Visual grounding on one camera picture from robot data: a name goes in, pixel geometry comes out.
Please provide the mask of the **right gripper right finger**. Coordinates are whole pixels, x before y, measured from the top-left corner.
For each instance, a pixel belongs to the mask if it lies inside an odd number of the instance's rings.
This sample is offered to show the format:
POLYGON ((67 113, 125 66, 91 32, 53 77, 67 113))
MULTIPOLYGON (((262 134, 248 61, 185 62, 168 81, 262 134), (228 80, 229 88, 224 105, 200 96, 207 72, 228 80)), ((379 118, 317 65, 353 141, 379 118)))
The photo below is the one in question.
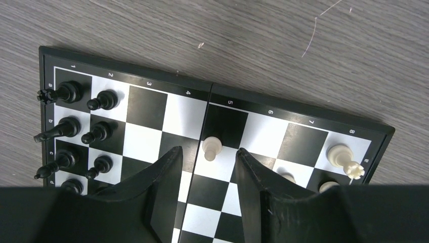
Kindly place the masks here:
POLYGON ((428 242, 427 185, 346 185, 315 193, 236 153, 245 242, 428 242))

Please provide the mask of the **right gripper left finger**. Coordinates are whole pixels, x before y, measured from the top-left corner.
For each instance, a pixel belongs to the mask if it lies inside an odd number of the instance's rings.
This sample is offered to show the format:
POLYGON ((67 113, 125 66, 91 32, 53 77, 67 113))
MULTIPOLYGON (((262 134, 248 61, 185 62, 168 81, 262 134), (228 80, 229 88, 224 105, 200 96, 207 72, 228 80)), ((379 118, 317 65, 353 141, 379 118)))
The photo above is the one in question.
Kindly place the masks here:
POLYGON ((175 146, 93 195, 60 187, 1 188, 1 242, 171 242, 183 166, 175 146))

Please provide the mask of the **white knight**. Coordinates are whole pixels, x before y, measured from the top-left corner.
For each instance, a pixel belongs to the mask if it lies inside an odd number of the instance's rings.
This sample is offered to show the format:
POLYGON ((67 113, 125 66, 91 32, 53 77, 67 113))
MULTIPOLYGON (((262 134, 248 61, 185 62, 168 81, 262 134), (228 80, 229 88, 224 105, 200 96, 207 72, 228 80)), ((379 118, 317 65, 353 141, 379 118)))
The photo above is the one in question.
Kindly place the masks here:
POLYGON ((337 183, 337 182, 335 182, 335 181, 327 181, 327 182, 324 182, 324 183, 322 183, 321 185, 320 185, 320 187, 319 187, 319 192, 320 193, 323 193, 323 192, 325 192, 326 190, 328 190, 329 188, 331 188, 331 187, 333 187, 333 186, 338 186, 339 184, 337 183))

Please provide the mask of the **white rook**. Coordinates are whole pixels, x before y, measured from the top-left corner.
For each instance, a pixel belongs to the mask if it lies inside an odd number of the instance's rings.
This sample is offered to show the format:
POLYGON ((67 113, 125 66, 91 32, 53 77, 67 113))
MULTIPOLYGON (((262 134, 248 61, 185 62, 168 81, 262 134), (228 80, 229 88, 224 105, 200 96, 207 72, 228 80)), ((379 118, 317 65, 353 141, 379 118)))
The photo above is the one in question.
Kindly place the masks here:
POLYGON ((354 161, 352 150, 345 145, 331 147, 327 152, 327 159, 332 166, 342 168, 350 179, 358 180, 365 175, 363 166, 354 161))

